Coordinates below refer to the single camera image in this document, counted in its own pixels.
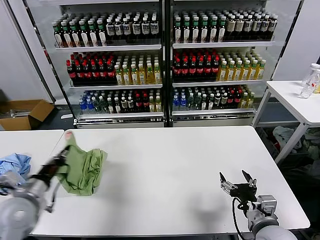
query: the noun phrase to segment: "plastic bottle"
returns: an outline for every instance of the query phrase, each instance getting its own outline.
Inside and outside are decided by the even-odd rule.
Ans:
[[[309,80],[305,83],[300,97],[302,99],[308,99],[311,94],[318,88],[318,84],[320,81],[320,69],[317,69],[309,78]]]

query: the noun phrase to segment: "metal table leg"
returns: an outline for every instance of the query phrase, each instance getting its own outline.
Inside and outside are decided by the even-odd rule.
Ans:
[[[252,127],[254,127],[254,128],[257,127],[257,125],[258,125],[258,123],[260,121],[261,115],[262,115],[262,113],[264,112],[264,110],[265,110],[265,108],[267,106],[267,103],[268,103],[268,100],[269,100],[270,96],[271,96],[271,92],[267,88],[265,93],[264,93],[264,95],[263,95],[261,103],[260,103],[260,105],[258,107],[258,110],[257,110],[257,112],[256,112],[256,114],[255,114],[255,116],[253,118],[253,121],[252,121],[252,124],[251,124]]]
[[[277,165],[280,165],[282,161],[288,156],[288,154],[292,151],[294,146],[300,140],[300,138],[305,134],[310,125],[301,122],[297,129],[294,131],[293,135],[290,137],[289,141],[286,143],[284,148],[281,150],[279,155],[274,160]]]

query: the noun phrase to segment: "green cloth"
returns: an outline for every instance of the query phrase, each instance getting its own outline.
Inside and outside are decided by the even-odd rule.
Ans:
[[[67,146],[70,145],[70,148],[66,156],[66,164],[70,168],[60,167],[56,176],[68,193],[90,196],[100,184],[102,166],[108,154],[100,149],[86,152],[78,147],[72,133],[67,137],[69,138]]]

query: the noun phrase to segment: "blue cloth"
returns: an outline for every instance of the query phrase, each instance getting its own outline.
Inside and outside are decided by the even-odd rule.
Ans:
[[[23,184],[23,180],[27,178],[30,172],[30,162],[31,157],[13,153],[9,156],[0,158],[0,175],[5,174],[8,171],[14,172],[23,179],[21,179],[20,184]]]

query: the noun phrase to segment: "white table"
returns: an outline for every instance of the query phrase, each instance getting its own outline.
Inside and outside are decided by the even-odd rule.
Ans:
[[[312,94],[308,99],[300,98],[303,89],[301,81],[267,81],[266,84],[267,90],[253,119],[252,126],[255,128],[259,124],[271,94],[300,122],[292,137],[275,159],[275,162],[280,165],[308,128],[320,127],[320,94]]]
[[[108,152],[100,187],[92,196],[75,196],[60,187],[54,212],[42,214],[33,235],[235,233],[232,198],[220,188],[219,172],[233,183],[244,183],[242,169],[257,178],[259,195],[272,194],[277,199],[282,227],[310,225],[251,126],[72,131],[85,151]],[[65,145],[62,137],[52,153]],[[242,211],[237,210],[236,216],[240,230],[248,232]]]

